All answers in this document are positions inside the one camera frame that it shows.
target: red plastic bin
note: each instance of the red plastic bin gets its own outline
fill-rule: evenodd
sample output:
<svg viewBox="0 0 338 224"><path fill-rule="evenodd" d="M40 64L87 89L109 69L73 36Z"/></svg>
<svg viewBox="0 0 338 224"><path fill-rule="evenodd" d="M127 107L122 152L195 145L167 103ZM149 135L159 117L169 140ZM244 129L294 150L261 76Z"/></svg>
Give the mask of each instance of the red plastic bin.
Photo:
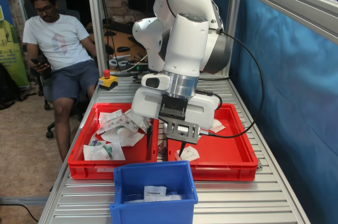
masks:
<svg viewBox="0 0 338 224"><path fill-rule="evenodd" d="M226 128L217 134L231 136L243 132L241 120L234 105L223 104L215 111L215 119ZM243 134L236 138L217 138L202 136L195 148L200 158L190 162L194 180L211 181L252 181L255 179L258 160L249 142ZM181 142L168 141L168 161L176 161L175 153Z"/></svg>
<svg viewBox="0 0 338 224"><path fill-rule="evenodd" d="M132 107L131 103L94 104L88 118L75 142L68 157L70 175L73 179L113 179L113 170L116 167L131 163L145 163L157 161L158 120L153 120L153 132L149 148L147 149L147 136L133 147L122 147L125 161L85 161L83 145L88 145L90 138L99 128L100 112L112 113L119 109L126 112Z"/></svg>

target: white label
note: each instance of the white label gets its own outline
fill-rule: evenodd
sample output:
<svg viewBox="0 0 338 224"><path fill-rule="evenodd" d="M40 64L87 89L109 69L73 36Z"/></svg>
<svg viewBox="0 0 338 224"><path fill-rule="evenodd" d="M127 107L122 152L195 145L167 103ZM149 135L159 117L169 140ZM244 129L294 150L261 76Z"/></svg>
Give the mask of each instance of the white label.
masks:
<svg viewBox="0 0 338 224"><path fill-rule="evenodd" d="M155 201L156 197L164 197L166 195L167 188L164 186L144 186L144 201Z"/></svg>
<svg viewBox="0 0 338 224"><path fill-rule="evenodd" d="M192 146L186 147L183 150L181 156L179 156L179 153L180 153L180 151L177 150L177 152L175 154L175 158L178 161L194 161L194 160L200 158L199 153Z"/></svg>
<svg viewBox="0 0 338 224"><path fill-rule="evenodd" d="M214 133L218 133L220 130L223 129L225 129L225 127L222 125L222 123L219 122L217 119L214 119L210 130L213 131Z"/></svg>
<svg viewBox="0 0 338 224"><path fill-rule="evenodd" d="M97 172L114 172L114 169L97 169Z"/></svg>

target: man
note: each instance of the man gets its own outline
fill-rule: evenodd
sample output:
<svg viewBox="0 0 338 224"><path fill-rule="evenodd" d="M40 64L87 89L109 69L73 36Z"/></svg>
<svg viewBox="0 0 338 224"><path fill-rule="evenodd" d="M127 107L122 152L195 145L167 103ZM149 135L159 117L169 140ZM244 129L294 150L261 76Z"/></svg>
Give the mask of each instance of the man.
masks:
<svg viewBox="0 0 338 224"><path fill-rule="evenodd" d="M55 132L62 161L70 148L69 115L80 88L92 97L99 72L88 50L96 57L95 45L83 25L72 16L57 13L56 0L31 0L38 16L24 28L29 65L43 73L51 67ZM34 64L38 49L49 64Z"/></svg>

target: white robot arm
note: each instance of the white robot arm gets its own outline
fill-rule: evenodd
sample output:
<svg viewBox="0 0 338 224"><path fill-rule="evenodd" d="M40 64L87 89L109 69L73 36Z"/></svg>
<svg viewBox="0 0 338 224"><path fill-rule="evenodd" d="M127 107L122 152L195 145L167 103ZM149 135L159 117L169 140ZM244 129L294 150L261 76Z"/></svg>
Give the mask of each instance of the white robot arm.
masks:
<svg viewBox="0 0 338 224"><path fill-rule="evenodd" d="M211 128L219 103L214 96L195 93L200 71L222 70L230 45L215 31L223 25L211 0L156 0L154 13L157 17L133 27L156 73L143 76L132 111L166 122L168 138L197 144L200 128Z"/></svg>

